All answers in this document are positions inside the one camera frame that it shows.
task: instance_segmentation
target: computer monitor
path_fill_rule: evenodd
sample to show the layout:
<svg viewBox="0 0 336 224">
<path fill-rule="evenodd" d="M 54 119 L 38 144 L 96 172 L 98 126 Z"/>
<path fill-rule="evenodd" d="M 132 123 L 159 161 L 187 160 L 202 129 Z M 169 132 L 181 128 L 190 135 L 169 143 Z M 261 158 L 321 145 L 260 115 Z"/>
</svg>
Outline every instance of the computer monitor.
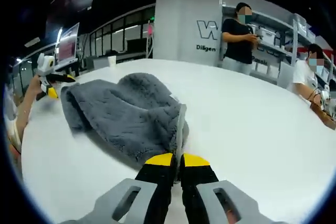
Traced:
<svg viewBox="0 0 336 224">
<path fill-rule="evenodd" d="M 56 45 L 56 70 L 76 62 L 77 35 L 79 23 L 75 24 L 60 36 L 59 43 Z"/>
</svg>

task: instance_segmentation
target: ceiling light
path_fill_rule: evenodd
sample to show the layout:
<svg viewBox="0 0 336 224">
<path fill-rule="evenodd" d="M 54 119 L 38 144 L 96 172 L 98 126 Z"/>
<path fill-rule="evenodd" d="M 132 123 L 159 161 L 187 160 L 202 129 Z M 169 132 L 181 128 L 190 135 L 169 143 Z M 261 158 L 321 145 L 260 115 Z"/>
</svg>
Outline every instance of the ceiling light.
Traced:
<svg viewBox="0 0 336 224">
<path fill-rule="evenodd" d="M 36 43 L 40 42 L 40 38 L 36 37 L 35 39 L 32 39 L 31 41 L 25 43 L 25 47 L 31 47 L 32 45 L 35 45 Z"/>
<path fill-rule="evenodd" d="M 125 28 L 125 30 L 132 29 L 132 28 L 137 27 L 137 26 L 139 26 L 139 25 L 127 27 L 127 28 Z M 119 32 L 121 32 L 121 31 L 123 31 L 123 29 L 120 29 L 120 30 L 118 30 L 118 31 L 115 31 L 114 34 L 119 33 Z"/>
<path fill-rule="evenodd" d="M 57 35 L 57 40 L 56 40 L 56 44 L 59 43 L 60 39 L 61 39 L 61 34 L 62 34 L 62 28 L 59 29 L 58 31 L 58 35 Z"/>
</svg>

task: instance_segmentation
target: wall sign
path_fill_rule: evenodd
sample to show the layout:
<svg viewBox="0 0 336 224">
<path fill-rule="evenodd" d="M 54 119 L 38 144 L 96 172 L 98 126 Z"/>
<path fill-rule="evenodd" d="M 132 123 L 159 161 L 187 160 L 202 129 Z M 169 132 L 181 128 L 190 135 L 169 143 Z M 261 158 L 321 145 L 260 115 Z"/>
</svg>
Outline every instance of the wall sign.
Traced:
<svg viewBox="0 0 336 224">
<path fill-rule="evenodd" d="M 252 56 L 252 60 L 255 61 L 256 63 L 262 64 L 262 65 L 265 65 L 265 66 L 267 66 L 267 64 L 268 64 L 266 60 L 260 60 L 260 59 L 254 57 L 254 56 Z"/>
<path fill-rule="evenodd" d="M 215 52 L 216 51 L 216 48 L 213 48 L 213 47 L 206 47 L 204 45 L 196 45 L 196 49 L 197 50 L 203 50 L 203 51 L 211 51 L 211 52 Z"/>
<path fill-rule="evenodd" d="M 67 20 L 88 9 L 93 0 L 53 0 L 46 21 L 46 34 L 59 30 Z"/>
<path fill-rule="evenodd" d="M 211 37 L 213 40 L 217 40 L 214 36 L 214 33 L 218 31 L 218 26 L 215 21 L 197 20 L 197 26 L 202 39 L 210 39 Z"/>
</svg>

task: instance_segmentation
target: gray gripper frame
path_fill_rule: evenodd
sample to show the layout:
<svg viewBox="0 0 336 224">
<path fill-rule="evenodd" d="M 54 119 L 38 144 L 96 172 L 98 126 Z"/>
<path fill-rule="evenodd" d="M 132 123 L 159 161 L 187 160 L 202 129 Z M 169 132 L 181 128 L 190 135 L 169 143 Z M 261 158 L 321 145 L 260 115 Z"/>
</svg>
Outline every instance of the gray gripper frame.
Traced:
<svg viewBox="0 0 336 224">
<path fill-rule="evenodd" d="M 143 224 L 156 187 L 154 183 L 124 179 L 96 200 L 92 212 L 61 224 L 119 224 L 126 213 L 124 224 Z"/>
<path fill-rule="evenodd" d="M 258 203 L 229 181 L 219 181 L 196 186 L 204 203 L 209 224 L 228 224 L 224 207 L 219 201 L 221 195 L 231 206 L 238 221 L 236 224 L 286 224 L 274 222 L 259 212 Z"/>
</svg>

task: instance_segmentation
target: fuzzy gray cloth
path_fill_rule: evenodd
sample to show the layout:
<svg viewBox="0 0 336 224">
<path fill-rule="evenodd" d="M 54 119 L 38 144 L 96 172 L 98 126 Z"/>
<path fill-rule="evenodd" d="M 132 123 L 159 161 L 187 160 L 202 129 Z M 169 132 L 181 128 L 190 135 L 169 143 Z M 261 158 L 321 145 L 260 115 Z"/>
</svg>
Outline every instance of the fuzzy gray cloth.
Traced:
<svg viewBox="0 0 336 224">
<path fill-rule="evenodd" d="M 94 129 L 140 164 L 155 155 L 175 153 L 188 135 L 186 106 L 151 74 L 129 74 L 118 84 L 94 80 L 63 87 L 61 102 L 73 131 Z"/>
</svg>

